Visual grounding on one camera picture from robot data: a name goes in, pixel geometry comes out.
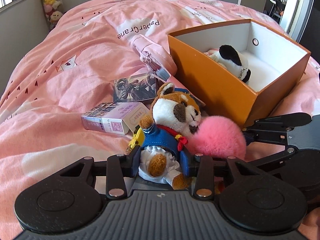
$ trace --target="black and white plush toy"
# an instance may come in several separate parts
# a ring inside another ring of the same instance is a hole
[[[248,59],[232,46],[222,45],[219,50],[212,49],[205,54],[226,68],[230,73],[238,77],[244,83],[248,82],[251,75],[251,71],[248,69]]]

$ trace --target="plush toy's ear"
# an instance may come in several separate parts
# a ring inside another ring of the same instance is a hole
[[[219,48],[220,56],[225,60],[231,60],[234,64],[242,66],[238,52],[230,45],[222,45]]]
[[[169,82],[163,84],[158,90],[158,97],[168,95],[174,92],[174,84]]]

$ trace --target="bed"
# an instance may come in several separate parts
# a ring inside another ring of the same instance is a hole
[[[69,10],[19,62],[1,97],[0,239],[13,239],[21,232],[13,207],[22,190],[84,156],[102,161],[125,153],[130,135],[85,130],[80,115],[113,100],[114,79],[145,68],[130,48],[135,34],[146,35],[169,51],[170,32],[241,18],[283,32],[265,14],[218,0],[92,0]],[[281,52],[272,56],[281,57]],[[319,99],[319,64],[310,58],[300,83],[273,115],[320,114]],[[246,158],[279,150],[256,143]],[[97,180],[96,189],[104,192],[103,181]],[[318,215],[320,210],[315,209],[300,226],[314,240],[319,239]]]

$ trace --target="plush toy's blue shirt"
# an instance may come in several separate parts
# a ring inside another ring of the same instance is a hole
[[[155,123],[146,130],[143,129],[145,138],[142,144],[142,149],[147,146],[160,146],[166,151],[175,155],[176,159],[179,159],[178,141],[173,135],[166,130],[159,128]]]

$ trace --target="yellow keychain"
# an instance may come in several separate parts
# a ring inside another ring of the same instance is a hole
[[[133,138],[132,140],[129,142],[129,146],[127,148],[127,151],[131,151],[133,150],[133,148],[136,146],[136,145],[139,145],[141,146],[143,144],[143,141],[144,141],[144,133],[143,133],[143,130],[140,126],[138,126],[136,128],[136,130],[133,132]]]

